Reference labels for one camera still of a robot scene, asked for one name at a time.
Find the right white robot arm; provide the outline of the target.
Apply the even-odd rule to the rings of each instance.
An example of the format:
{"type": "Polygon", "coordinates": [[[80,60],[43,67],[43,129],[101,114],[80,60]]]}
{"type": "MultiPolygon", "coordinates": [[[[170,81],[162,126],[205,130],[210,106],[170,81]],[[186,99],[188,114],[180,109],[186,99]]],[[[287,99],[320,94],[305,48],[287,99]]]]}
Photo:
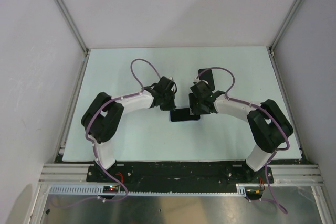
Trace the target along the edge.
{"type": "Polygon", "coordinates": [[[255,147],[246,158],[247,166],[242,171],[243,178],[250,183],[261,177],[261,169],[277,152],[290,147],[293,127],[274,100],[255,104],[228,97],[220,91],[208,96],[190,93],[188,98],[193,114],[225,114],[248,123],[255,147]]]}

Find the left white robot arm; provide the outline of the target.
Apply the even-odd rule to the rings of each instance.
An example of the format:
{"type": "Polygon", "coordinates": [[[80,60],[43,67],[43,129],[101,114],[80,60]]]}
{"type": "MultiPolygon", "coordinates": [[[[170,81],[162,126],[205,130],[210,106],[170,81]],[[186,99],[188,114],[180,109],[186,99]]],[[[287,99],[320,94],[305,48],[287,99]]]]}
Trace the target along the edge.
{"type": "Polygon", "coordinates": [[[85,138],[91,142],[94,160],[100,165],[98,175],[104,181],[116,177],[116,162],[112,150],[112,138],[116,134],[122,116],[142,109],[159,107],[162,111],[175,110],[175,89],[157,92],[152,88],[122,97],[113,98],[99,93],[81,119],[85,138]]]}

